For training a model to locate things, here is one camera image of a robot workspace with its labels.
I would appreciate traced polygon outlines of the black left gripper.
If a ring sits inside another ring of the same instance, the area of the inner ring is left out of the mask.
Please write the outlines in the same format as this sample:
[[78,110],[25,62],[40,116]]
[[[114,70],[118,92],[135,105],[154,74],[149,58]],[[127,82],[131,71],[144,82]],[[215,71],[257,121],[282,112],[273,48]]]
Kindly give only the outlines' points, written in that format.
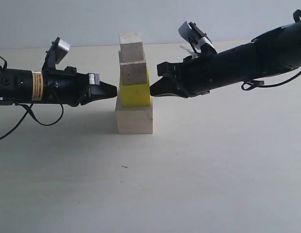
[[99,74],[78,73],[74,67],[33,71],[32,78],[32,102],[76,107],[117,96],[117,87],[101,81]]

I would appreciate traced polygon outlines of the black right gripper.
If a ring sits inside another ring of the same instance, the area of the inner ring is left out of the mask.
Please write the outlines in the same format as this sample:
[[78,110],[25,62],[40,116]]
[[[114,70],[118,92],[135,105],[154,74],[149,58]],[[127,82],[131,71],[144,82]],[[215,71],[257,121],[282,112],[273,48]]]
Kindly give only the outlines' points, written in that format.
[[192,98],[228,85],[228,53],[157,65],[160,79],[150,86],[152,97]]

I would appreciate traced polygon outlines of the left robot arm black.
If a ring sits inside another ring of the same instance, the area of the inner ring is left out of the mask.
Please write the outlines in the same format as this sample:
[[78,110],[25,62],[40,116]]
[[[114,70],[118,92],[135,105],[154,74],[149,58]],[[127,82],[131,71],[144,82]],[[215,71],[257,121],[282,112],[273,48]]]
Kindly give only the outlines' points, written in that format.
[[71,107],[111,99],[117,87],[99,74],[82,74],[75,67],[41,71],[0,69],[0,106],[13,104],[64,104]]

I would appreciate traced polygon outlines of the right robot arm black grey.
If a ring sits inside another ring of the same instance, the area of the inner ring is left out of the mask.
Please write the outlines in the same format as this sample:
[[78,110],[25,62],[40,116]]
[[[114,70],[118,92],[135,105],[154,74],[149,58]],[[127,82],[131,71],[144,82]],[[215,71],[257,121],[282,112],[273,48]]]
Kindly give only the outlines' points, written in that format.
[[194,22],[184,22],[179,34],[191,45],[195,55],[178,63],[158,64],[160,79],[150,86],[153,97],[192,98],[239,82],[262,87],[262,82],[256,79],[301,67],[301,20],[222,52],[216,50]]

